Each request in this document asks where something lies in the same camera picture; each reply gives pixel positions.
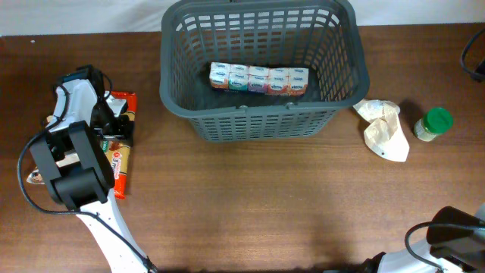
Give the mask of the red spaghetti packet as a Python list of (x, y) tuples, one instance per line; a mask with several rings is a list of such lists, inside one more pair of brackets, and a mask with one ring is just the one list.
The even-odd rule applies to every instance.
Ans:
[[(113, 112), (117, 113), (114, 106), (115, 99), (124, 99), (126, 101), (127, 110), (124, 113), (121, 113), (120, 116), (128, 118), (128, 121), (134, 125), (137, 109), (136, 94), (113, 91), (111, 93), (111, 98), (108, 100), (108, 104)], [(117, 199), (125, 199), (126, 197), (129, 157), (130, 151), (133, 148), (133, 132), (134, 129), (132, 129), (128, 140), (103, 140), (100, 142), (100, 146), (106, 158), (109, 160), (114, 174), (114, 195)]]

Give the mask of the grey plastic shopping basket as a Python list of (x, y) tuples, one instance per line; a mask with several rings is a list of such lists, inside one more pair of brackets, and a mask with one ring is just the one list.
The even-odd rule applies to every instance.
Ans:
[(314, 135), (370, 86), (346, 0), (179, 1), (161, 29), (161, 101), (208, 141)]

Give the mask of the tissue multipack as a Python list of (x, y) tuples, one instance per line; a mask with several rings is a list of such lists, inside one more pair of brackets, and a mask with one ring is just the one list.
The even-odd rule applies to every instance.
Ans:
[(209, 81), (213, 89), (269, 96), (302, 96), (308, 88), (309, 70), (303, 67), (259, 67), (212, 62)]

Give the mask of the beige paper bag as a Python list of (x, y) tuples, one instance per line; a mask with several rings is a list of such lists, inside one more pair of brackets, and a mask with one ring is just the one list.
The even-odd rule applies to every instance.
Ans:
[(410, 146), (400, 124), (400, 107), (387, 100), (362, 99), (353, 108), (369, 123), (363, 132), (366, 146), (388, 161), (405, 162)]

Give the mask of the green lid glass jar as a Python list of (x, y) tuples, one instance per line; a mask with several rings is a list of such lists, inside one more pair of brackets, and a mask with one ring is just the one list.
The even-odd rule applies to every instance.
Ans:
[(430, 142), (452, 128), (454, 119), (444, 108), (432, 108), (413, 128), (414, 135), (421, 141)]

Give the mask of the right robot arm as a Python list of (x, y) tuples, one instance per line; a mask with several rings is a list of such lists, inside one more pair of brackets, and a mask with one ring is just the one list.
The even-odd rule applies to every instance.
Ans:
[(370, 273), (484, 271), (484, 206), (474, 215), (447, 206), (405, 234), (405, 248), (380, 253), (359, 268)]

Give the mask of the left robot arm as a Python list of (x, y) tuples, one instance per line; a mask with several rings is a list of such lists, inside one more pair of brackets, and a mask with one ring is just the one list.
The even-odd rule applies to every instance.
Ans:
[(156, 272), (119, 208), (133, 146), (134, 93), (117, 93), (91, 64), (60, 77), (45, 128), (23, 148), (31, 153), (50, 197), (87, 226), (113, 272)]

